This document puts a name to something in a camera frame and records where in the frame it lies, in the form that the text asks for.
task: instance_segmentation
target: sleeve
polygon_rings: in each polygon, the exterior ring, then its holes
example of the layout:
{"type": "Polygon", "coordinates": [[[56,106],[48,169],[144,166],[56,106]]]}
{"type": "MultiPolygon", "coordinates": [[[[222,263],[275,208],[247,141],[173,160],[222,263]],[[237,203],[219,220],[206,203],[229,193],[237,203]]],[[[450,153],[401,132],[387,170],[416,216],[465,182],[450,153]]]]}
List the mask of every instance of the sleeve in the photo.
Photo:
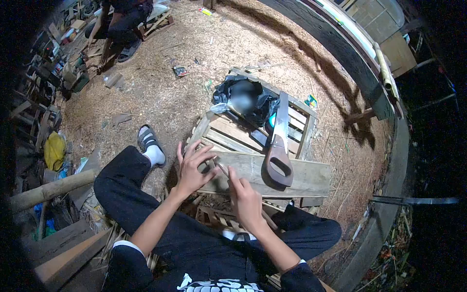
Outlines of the sleeve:
{"type": "Polygon", "coordinates": [[[325,292],[319,279],[304,260],[281,276],[281,287],[284,292],[325,292]]]}
{"type": "Polygon", "coordinates": [[[143,252],[129,241],[113,244],[102,291],[140,291],[154,281],[143,252]]]}

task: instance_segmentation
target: black plastic bag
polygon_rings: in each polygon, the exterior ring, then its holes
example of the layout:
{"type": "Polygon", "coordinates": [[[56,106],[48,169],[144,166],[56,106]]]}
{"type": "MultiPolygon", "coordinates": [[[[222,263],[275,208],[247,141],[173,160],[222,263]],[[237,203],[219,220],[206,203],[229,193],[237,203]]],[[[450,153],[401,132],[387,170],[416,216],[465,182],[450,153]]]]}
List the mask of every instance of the black plastic bag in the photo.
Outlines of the black plastic bag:
{"type": "Polygon", "coordinates": [[[213,103],[227,103],[236,98],[250,98],[251,107],[242,107],[245,119],[257,127],[263,127],[265,122],[273,115],[279,107],[279,95],[265,88],[259,82],[250,81],[247,77],[226,76],[222,84],[216,86],[216,92],[212,95],[213,103]]]}

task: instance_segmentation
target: black pants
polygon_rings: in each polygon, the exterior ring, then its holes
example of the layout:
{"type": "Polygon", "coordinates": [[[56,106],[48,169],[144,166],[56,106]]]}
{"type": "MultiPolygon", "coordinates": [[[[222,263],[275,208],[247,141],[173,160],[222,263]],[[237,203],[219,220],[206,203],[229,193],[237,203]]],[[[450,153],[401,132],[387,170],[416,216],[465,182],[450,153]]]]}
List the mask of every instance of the black pants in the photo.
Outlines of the black pants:
{"type": "MultiPolygon", "coordinates": [[[[147,16],[147,9],[143,6],[139,6],[125,13],[122,18],[120,18],[111,27],[109,27],[109,25],[112,19],[111,17],[107,17],[106,22],[102,24],[97,33],[94,35],[94,39],[102,40],[111,38],[116,43],[128,43],[136,41],[138,40],[138,37],[136,34],[134,34],[133,29],[137,28],[141,22],[144,22],[147,16]]],[[[86,38],[89,38],[95,25],[96,24],[93,24],[86,28],[86,38]]]]}
{"type": "MultiPolygon", "coordinates": [[[[154,197],[141,190],[149,170],[149,160],[128,146],[94,182],[101,205],[130,235],[159,206],[154,197]]],[[[272,219],[286,231],[281,239],[304,260],[321,254],[340,239],[339,223],[293,206],[287,206],[285,213],[277,213],[272,219]]],[[[185,273],[194,281],[230,278],[250,283],[258,282],[265,274],[277,273],[257,240],[231,241],[181,212],[172,217],[153,252],[174,268],[163,277],[169,281],[167,286],[181,282],[185,273]]]]}

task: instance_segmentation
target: workshop floor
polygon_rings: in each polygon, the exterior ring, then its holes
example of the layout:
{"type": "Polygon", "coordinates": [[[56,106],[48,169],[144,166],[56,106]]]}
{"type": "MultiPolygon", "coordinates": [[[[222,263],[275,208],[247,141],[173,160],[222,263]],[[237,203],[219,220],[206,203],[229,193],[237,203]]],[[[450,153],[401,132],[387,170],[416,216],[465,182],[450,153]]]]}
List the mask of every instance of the workshop floor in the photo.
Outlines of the workshop floor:
{"type": "MultiPolygon", "coordinates": [[[[176,25],[144,42],[132,59],[104,73],[120,72],[125,80],[122,90],[104,87],[100,75],[63,104],[62,128],[67,140],[74,143],[74,161],[89,157],[100,147],[104,166],[126,146],[136,146],[138,128],[151,124],[168,155],[167,167],[152,171],[143,186],[157,197],[165,185],[175,183],[177,143],[191,135],[199,115],[210,104],[214,86],[222,82],[228,69],[285,63],[251,71],[299,100],[309,94],[318,100],[319,133],[307,159],[329,163],[334,170],[329,198],[318,215],[337,219],[345,232],[361,219],[375,181],[386,169],[391,126],[375,118],[345,126],[343,119],[348,114],[365,108],[356,84],[317,40],[283,15],[255,0],[224,0],[212,16],[199,12],[201,5],[202,1],[188,0],[171,3],[176,25]],[[319,60],[321,72],[316,71],[314,58],[319,60]],[[191,74],[176,78],[174,65],[185,66],[191,74]],[[112,127],[112,116],[127,110],[136,116],[112,127]]],[[[98,63],[99,57],[91,62],[98,63]]],[[[348,244],[339,242],[312,265],[316,269],[348,244]]]]}

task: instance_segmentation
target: white sock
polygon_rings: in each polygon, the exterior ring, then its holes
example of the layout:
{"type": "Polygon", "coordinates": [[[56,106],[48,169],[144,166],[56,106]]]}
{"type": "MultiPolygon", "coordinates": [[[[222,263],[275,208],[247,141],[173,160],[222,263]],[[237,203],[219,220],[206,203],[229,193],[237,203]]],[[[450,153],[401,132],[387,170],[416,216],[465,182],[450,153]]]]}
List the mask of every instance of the white sock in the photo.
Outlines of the white sock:
{"type": "MultiPolygon", "coordinates": [[[[144,131],[146,131],[148,127],[142,127],[138,135],[142,135],[144,131]]],[[[151,137],[152,134],[148,134],[144,137],[143,140],[151,137]]],[[[165,155],[162,153],[161,149],[155,145],[151,145],[146,149],[146,152],[143,153],[143,155],[146,155],[149,157],[149,160],[151,161],[151,167],[153,167],[155,164],[163,164],[165,162],[165,155]]]]}

